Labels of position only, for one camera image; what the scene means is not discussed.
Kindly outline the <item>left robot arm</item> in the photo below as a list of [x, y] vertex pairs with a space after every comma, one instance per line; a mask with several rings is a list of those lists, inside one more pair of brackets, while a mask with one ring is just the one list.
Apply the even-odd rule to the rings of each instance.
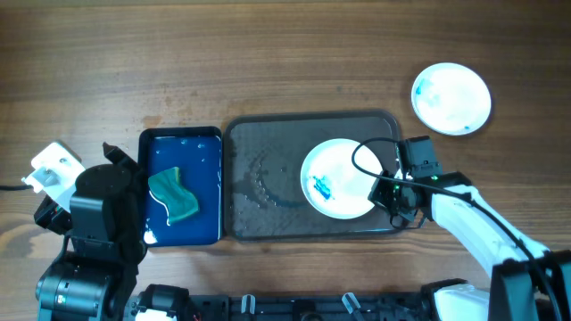
[[31, 179], [46, 197], [35, 223], [63, 238], [37, 282], [40, 320], [121, 320], [147, 247], [141, 233], [146, 175], [119, 147], [86, 169], [64, 144], [48, 145]]

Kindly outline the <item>green yellow sponge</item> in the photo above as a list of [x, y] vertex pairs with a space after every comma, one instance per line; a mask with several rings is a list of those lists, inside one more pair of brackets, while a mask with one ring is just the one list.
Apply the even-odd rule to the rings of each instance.
[[150, 195], [167, 213], [167, 225], [171, 226], [192, 217], [200, 210], [195, 195], [181, 183], [180, 168], [165, 169], [148, 178]]

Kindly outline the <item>white plate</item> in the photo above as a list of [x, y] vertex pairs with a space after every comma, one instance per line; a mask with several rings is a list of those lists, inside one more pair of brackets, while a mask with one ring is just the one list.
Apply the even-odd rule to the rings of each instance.
[[484, 80], [452, 62], [422, 70], [412, 83], [410, 102], [424, 125], [447, 136], [475, 133], [492, 115], [492, 96]]
[[374, 208], [368, 199], [383, 171], [378, 157], [367, 147], [346, 138], [327, 140], [305, 157], [300, 170], [302, 192], [309, 204], [330, 218], [359, 218]]

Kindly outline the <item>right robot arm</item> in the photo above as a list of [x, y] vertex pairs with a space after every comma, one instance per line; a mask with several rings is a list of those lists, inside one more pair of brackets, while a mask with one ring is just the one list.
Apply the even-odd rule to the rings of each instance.
[[491, 278], [488, 291], [460, 279], [422, 287], [430, 320], [568, 320], [570, 252], [551, 251], [494, 210], [471, 181], [445, 173], [427, 136], [392, 140], [398, 170], [374, 175], [369, 194], [397, 230], [417, 215], [452, 234]]

